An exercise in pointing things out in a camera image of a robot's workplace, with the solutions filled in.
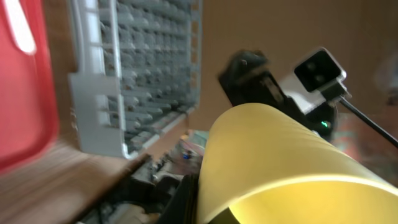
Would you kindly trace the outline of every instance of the wire rack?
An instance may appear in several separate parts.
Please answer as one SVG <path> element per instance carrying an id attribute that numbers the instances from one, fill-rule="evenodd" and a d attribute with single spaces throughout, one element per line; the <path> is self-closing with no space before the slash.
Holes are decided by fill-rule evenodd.
<path id="1" fill-rule="evenodd" d="M 197 106 L 200 0 L 74 0 L 82 151 L 135 158 Z"/>

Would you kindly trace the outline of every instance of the brown wall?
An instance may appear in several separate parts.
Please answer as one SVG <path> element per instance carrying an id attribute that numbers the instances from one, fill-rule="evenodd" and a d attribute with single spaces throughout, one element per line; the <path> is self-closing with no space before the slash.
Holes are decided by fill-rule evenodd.
<path id="1" fill-rule="evenodd" d="M 204 0 L 201 102 L 190 127 L 207 130 L 230 107 L 216 76 L 240 49 L 262 50 L 281 79 L 305 54 L 324 46 L 347 71 L 352 102 L 365 113 L 378 113 L 386 97 L 376 74 L 397 40 L 393 2 Z"/>

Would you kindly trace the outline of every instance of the green light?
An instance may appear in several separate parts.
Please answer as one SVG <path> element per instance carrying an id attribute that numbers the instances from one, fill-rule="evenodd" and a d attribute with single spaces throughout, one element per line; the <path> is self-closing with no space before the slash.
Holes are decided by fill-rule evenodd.
<path id="1" fill-rule="evenodd" d="M 326 128 L 329 127 L 328 123 L 326 123 L 324 121 L 322 121 L 321 124 L 324 125 L 324 127 L 326 127 Z"/>

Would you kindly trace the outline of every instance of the camera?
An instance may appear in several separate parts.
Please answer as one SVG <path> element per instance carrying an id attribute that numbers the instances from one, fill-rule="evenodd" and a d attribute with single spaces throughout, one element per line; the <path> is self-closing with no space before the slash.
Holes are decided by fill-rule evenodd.
<path id="1" fill-rule="evenodd" d="M 346 72 L 325 48 L 320 48 L 294 68 L 308 92 L 323 91 L 346 78 Z"/>

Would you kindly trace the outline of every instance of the cable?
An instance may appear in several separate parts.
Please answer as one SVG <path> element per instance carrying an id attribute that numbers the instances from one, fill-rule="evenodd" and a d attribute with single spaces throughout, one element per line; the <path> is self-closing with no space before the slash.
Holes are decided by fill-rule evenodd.
<path id="1" fill-rule="evenodd" d="M 398 148 L 398 141 L 396 138 L 391 136 L 387 131 L 378 126 L 374 121 L 368 118 L 365 114 L 360 112 L 355 108 L 351 103 L 349 103 L 345 98 L 341 98 L 340 103 L 351 112 L 353 112 L 357 117 L 359 117 L 363 122 L 369 125 L 373 130 L 377 131 L 381 136 L 387 139 L 391 144 L 393 144 L 396 148 Z"/>

